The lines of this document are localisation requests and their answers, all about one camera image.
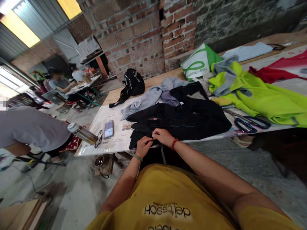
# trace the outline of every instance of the black jacket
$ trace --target black jacket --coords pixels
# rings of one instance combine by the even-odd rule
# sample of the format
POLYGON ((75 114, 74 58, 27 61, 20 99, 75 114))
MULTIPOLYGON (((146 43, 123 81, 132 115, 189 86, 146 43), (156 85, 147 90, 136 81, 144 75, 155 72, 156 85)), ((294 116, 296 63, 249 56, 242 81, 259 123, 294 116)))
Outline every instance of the black jacket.
POLYGON ((200 140, 224 133, 231 128, 223 110, 208 99, 199 82, 174 88, 170 94, 179 101, 179 106, 157 103, 127 117, 128 121, 137 122, 131 126, 134 131, 130 149, 136 147, 137 141, 143 136, 152 137, 155 128, 166 129, 179 140, 200 140), (186 97, 198 91, 206 100, 186 97))

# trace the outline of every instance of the bag strap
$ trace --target bag strap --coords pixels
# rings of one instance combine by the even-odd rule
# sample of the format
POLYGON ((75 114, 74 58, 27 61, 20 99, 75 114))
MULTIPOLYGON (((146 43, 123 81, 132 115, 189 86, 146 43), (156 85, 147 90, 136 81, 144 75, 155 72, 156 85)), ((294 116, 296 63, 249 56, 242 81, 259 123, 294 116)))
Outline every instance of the bag strap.
POLYGON ((125 88, 122 89, 121 96, 118 99, 118 101, 115 103, 110 103, 109 108, 113 108, 114 106, 117 106, 118 104, 123 104, 129 97, 130 97, 130 90, 129 90, 129 87, 126 86, 125 88))

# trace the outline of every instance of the green and white shopping bag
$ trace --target green and white shopping bag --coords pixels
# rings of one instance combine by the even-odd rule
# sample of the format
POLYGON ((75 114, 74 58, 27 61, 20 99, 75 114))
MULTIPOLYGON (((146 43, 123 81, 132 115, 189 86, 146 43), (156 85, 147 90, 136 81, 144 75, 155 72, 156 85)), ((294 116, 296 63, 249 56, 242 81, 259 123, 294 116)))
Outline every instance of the green and white shopping bag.
POLYGON ((213 63, 222 61, 222 58, 215 53, 207 44, 203 43, 181 67, 187 80, 202 77, 210 72, 213 63))

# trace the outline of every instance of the beaded bracelet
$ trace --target beaded bracelet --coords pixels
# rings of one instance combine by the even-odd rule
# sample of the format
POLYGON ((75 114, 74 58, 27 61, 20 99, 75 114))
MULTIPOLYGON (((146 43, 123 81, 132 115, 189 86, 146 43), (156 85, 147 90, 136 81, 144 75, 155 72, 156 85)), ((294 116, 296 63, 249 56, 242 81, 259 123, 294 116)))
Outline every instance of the beaded bracelet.
POLYGON ((176 139, 173 141, 173 143, 172 143, 172 147, 171 147, 172 151, 174 151, 174 145, 175 145, 176 141, 178 141, 178 138, 176 138, 176 139))
POLYGON ((143 159, 139 158, 137 155, 133 154, 133 156, 138 159, 139 161, 143 161, 143 159))

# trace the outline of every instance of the black backpack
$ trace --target black backpack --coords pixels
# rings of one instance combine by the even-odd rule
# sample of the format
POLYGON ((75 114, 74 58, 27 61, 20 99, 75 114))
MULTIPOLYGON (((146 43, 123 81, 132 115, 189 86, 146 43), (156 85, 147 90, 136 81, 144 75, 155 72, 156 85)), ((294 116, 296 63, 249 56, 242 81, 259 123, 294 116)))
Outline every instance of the black backpack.
POLYGON ((121 91, 120 98, 117 102, 109 104, 109 108, 124 103, 130 96, 137 96, 145 92, 144 80, 141 74, 135 69, 127 69, 123 83, 126 86, 121 91))

